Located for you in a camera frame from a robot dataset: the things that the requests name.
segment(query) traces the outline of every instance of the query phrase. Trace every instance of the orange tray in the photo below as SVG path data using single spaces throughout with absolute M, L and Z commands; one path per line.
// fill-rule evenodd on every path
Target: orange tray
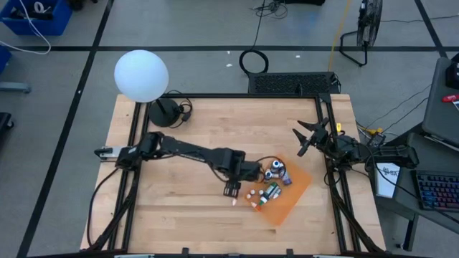
M 243 198 L 249 202 L 255 202 L 257 206 L 255 207 L 256 211 L 259 211 L 263 216 L 271 223 L 276 226 L 279 226 L 283 223 L 285 218 L 288 216 L 290 211 L 296 205 L 299 198 L 303 195 L 304 191 L 308 188 L 311 184 L 312 176 L 305 172 L 300 166 L 296 165 L 296 163 L 288 160 L 283 155 L 276 155 L 279 157 L 288 172 L 288 175 L 292 179 L 292 184 L 288 186 L 284 186 L 282 179 L 280 178 L 273 178 L 268 181 L 268 183 L 252 183 L 248 185 L 248 188 L 244 187 L 243 193 L 246 193 Z M 266 171 L 271 166 L 271 163 L 275 159 L 267 160 L 264 163 L 263 170 Z M 258 202 L 260 201 L 260 195 L 258 191 L 265 190 L 270 183 L 276 182 L 279 187 L 282 189 L 279 197 L 276 199 L 270 199 L 266 204 L 262 206 L 258 206 Z M 250 190 L 255 190 L 255 195 L 253 195 L 250 199 L 247 199 L 246 195 L 250 193 Z

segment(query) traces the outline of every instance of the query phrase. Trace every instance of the keyboard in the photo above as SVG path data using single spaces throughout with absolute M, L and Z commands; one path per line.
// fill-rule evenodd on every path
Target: keyboard
M 459 212 L 459 173 L 414 171 L 421 209 Z
M 264 73 L 249 75 L 249 93 L 303 94 L 339 93 L 331 84 L 332 72 Z

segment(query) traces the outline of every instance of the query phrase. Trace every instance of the gray floor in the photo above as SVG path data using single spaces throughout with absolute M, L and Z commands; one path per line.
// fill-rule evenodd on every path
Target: gray floor
M 105 28 L 103 46 L 239 46 L 250 45 L 257 17 L 250 7 L 261 0 L 116 0 Z M 459 12 L 455 0 L 423 0 L 431 17 Z M 72 15 L 61 37 L 50 37 L 54 46 L 90 46 L 106 0 Z M 327 0 L 322 6 L 290 5 L 288 17 L 263 19 L 259 45 L 330 46 L 346 5 Z M 356 27 L 359 1 L 352 2 L 343 32 Z M 413 0 L 384 1 L 383 20 L 421 19 Z M 445 46 L 459 46 L 458 18 L 432 21 Z M 0 39 L 17 46 L 39 46 L 35 37 L 19 37 L 0 24 Z M 354 39 L 346 45 L 355 45 Z M 423 22 L 383 23 L 377 46 L 434 46 Z M 82 239 L 87 205 L 94 189 L 98 160 L 93 150 L 104 144 L 118 91 L 113 68 L 124 52 L 98 52 L 57 169 L 29 255 L 76 252 Z M 317 72 L 328 67 L 329 52 L 266 51 L 270 72 Z M 157 52 L 170 73 L 169 89 L 182 92 L 247 92 L 247 77 L 238 65 L 240 51 Z M 362 58 L 361 53 L 351 53 Z M 64 125 L 88 52 L 51 52 L 37 56 L 13 52 L 2 81 L 27 82 L 28 95 L 0 92 L 0 111 L 10 112 L 16 127 L 0 155 L 0 256 L 15 257 L 41 189 L 57 140 Z M 358 68 L 335 53 L 333 71 L 343 93 L 350 94 L 356 119 L 368 125 L 375 117 L 431 83 L 437 52 L 370 52 L 369 64 Z M 247 58 L 259 69 L 262 61 Z M 422 94 L 379 120 L 386 128 L 424 97 Z M 403 133 L 422 120 L 425 105 L 390 128 Z M 459 257 L 459 236 L 420 219 L 414 250 L 396 249 L 404 239 L 407 221 L 379 210 L 387 248 L 396 254 Z

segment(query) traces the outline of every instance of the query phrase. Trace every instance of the blue bin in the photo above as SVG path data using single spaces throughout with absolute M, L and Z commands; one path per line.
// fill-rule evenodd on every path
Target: blue bin
M 5 69 L 6 63 L 11 57 L 11 53 L 6 49 L 6 47 L 0 46 L 0 74 Z
M 65 27 L 72 16 L 72 10 L 67 4 L 66 0 L 39 0 L 43 5 L 51 5 L 54 7 L 52 11 L 53 19 L 38 20 L 33 19 L 32 23 L 38 29 L 38 31 L 43 35 L 62 35 L 64 33 Z M 32 5 L 36 0 L 22 0 L 26 7 Z M 24 10 L 19 0 L 9 0 L 5 7 L 1 10 L 0 13 L 0 22 L 5 23 L 5 25 L 10 28 L 17 35 L 34 35 L 34 32 L 29 26 L 29 21 L 27 19 L 11 19 L 10 14 L 13 8 Z

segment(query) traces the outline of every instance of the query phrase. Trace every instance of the white spherical lamp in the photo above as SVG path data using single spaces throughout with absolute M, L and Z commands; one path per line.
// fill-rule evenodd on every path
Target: white spherical lamp
M 173 100 L 159 100 L 169 83 L 169 73 L 154 53 L 134 50 L 124 54 L 115 66 L 115 83 L 121 93 L 136 102 L 155 100 L 148 111 L 155 125 L 168 127 L 179 119 L 179 106 Z

